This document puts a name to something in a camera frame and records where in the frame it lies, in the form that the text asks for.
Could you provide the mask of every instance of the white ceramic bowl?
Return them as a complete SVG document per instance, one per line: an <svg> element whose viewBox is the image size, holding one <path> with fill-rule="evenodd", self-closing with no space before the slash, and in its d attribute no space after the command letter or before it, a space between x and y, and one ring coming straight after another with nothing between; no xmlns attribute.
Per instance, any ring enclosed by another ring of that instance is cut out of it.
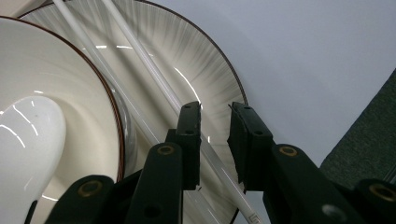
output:
<svg viewBox="0 0 396 224"><path fill-rule="evenodd" d="M181 102L199 100L202 103L202 131L205 136L210 136L211 145L236 180L233 157L226 142L231 116L228 105L245 103L246 98L229 61L202 30L175 12L150 2L116 0L114 3ZM66 4L112 66L128 94L136 99L148 120L155 125L154 129L163 141L167 130L176 128L177 115L103 3L74 0ZM21 18L51 29L83 49L55 5L39 8ZM142 168L150 148L142 135L137 133L136 169ZM235 206L204 157L201 158L201 187L219 219L229 223ZM187 200L185 208L184 223L203 222Z"/></svg>
<svg viewBox="0 0 396 224"><path fill-rule="evenodd" d="M0 111L26 96L42 95L56 102L65 116L64 152L35 211L36 219L43 220L81 177L122 177L119 112L101 74L69 42L11 18L0 17L0 30Z"/></svg>

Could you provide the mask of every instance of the black plastic part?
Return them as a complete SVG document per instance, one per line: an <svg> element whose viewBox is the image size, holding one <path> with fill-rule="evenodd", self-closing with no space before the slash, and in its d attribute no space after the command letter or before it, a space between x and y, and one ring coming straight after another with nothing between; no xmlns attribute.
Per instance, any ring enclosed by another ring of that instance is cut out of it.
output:
<svg viewBox="0 0 396 224"><path fill-rule="evenodd" d="M123 223L141 173L142 170L139 170L114 184L111 197L106 204L106 215L101 223Z"/></svg>
<svg viewBox="0 0 396 224"><path fill-rule="evenodd" d="M200 183L201 106L199 102L183 105L177 128L171 129L165 142L183 148L183 189L195 189Z"/></svg>
<svg viewBox="0 0 396 224"><path fill-rule="evenodd" d="M233 154L239 182L246 190L263 190L264 158L274 144L273 136L254 109L233 102L228 145Z"/></svg>
<svg viewBox="0 0 396 224"><path fill-rule="evenodd" d="M55 204L46 223L101 223L113 183L103 175L81 178Z"/></svg>
<svg viewBox="0 0 396 224"><path fill-rule="evenodd" d="M291 210L291 223L365 223L318 169L297 147L277 145L269 166Z"/></svg>
<svg viewBox="0 0 396 224"><path fill-rule="evenodd" d="M182 151L173 143L151 148L124 223L181 223Z"/></svg>
<svg viewBox="0 0 396 224"><path fill-rule="evenodd" d="M369 223L396 223L396 186L377 179L365 179L353 190L355 206Z"/></svg>
<svg viewBox="0 0 396 224"><path fill-rule="evenodd" d="M37 200L32 202L30 205L29 211L27 213L26 219L25 219L25 224L29 224L30 221L32 221L33 213L35 212L35 207L37 206Z"/></svg>

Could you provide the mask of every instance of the gray fabric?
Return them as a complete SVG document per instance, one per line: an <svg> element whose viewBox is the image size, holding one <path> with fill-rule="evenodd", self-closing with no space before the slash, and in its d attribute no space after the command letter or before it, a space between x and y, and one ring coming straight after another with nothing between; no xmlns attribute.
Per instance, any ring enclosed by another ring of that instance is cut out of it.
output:
<svg viewBox="0 0 396 224"><path fill-rule="evenodd" d="M383 179L396 163L396 70L320 166L352 189L361 179Z"/></svg>

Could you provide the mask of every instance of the ceramic spoon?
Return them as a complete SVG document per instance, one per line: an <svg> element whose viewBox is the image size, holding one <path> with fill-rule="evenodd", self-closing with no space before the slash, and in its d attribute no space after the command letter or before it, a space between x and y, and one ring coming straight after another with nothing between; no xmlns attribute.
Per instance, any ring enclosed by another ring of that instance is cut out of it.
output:
<svg viewBox="0 0 396 224"><path fill-rule="evenodd" d="M55 171L66 125L51 99L30 96L0 111L0 222L23 223Z"/></svg>

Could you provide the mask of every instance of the white chopstick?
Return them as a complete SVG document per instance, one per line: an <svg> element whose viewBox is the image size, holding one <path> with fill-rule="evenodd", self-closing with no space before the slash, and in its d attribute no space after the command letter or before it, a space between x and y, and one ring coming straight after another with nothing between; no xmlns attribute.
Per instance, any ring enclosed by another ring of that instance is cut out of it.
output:
<svg viewBox="0 0 396 224"><path fill-rule="evenodd" d="M122 98L130 104L130 106L132 107L132 115L134 117L134 120L136 121L136 123L140 127L140 129L144 132L147 139L150 141L150 143L152 145L159 144L160 141L156 137L158 135L155 133L154 129L150 128L152 126L149 124L149 121L146 119L144 114L141 112L141 110L139 109L137 104L134 103L134 99L125 94L125 92L123 91L124 88L122 87L121 82L114 75L113 70L111 69L109 64L106 62L105 58L102 56L102 54L99 52L99 50L92 43L92 41L90 40L90 38L88 37L86 32L78 24L76 18L73 16L73 14L67 8L65 3L62 0L53 0L53 2L55 4L55 6L61 11L61 13L64 16L64 18L66 19L66 21L70 24L73 31L78 35L78 38L81 40L85 49L91 55L95 64L101 68L101 71L104 73L104 75L107 78L110 78L116 84L117 91L121 92ZM216 215L214 213L211 213L213 211L213 208L211 208L209 203L206 202L206 200L205 200L204 196L201 194L201 192L196 191L196 190L191 190L191 192L188 192L188 194L189 194L189 197L195 201L194 204L198 207L198 210L204 216L204 219L209 219L210 221L208 223L217 223L218 218L216 217Z"/></svg>
<svg viewBox="0 0 396 224"><path fill-rule="evenodd" d="M129 103L129 106L132 108L131 113L134 117L134 121L141 128L150 143L152 145L160 143L157 138L158 135L154 134L155 131L150 128L152 126L145 118L144 113L142 113L137 104L134 103L135 100L132 98L132 96L127 96L126 93L123 91L125 90L125 88L123 88L117 76L114 75L114 72L111 69L110 65L108 65L107 61L96 48L96 46L92 43L87 33L85 33L85 31L78 24L77 20L67 8L65 3L62 0L54 0L53 2L55 3L56 7L61 11L66 21L70 24L70 27L73 29L73 31L78 35L78 38L80 39L88 53L91 55L93 61L95 62L95 65L100 68L101 72L104 73L106 78L112 81L112 83L115 85L117 92L121 93L122 99L124 99L125 102Z"/></svg>
<svg viewBox="0 0 396 224"><path fill-rule="evenodd" d="M129 27L128 23L121 16L120 12L117 10L116 6L114 6L111 0L102 0L102 2L107 7L107 10L116 20L118 26L121 28L122 32L125 34L129 43L134 48L136 54L142 60L142 63L146 66L152 78L155 80L163 95L168 100L169 104L175 110L177 114L180 113L180 108L182 103L178 99L175 92L169 86L166 79L163 77L163 74L156 66L155 62L151 60L148 53L144 49L144 47L140 44L139 40L134 35L134 32ZM254 223L262 223L262 220L259 218L257 212L253 209L253 207L249 204L248 198L245 196L243 191L239 188L239 185L232 179L232 176L227 171L225 165L220 160L218 154L216 154L213 147L207 142L206 137L203 133L201 133L201 138L203 138L201 150L205 155L208 163L215 171L216 175L220 179L220 181L224 184L226 189L231 193L233 198L233 202L239 208L241 213L244 215L245 219L248 223L254 221Z"/></svg>

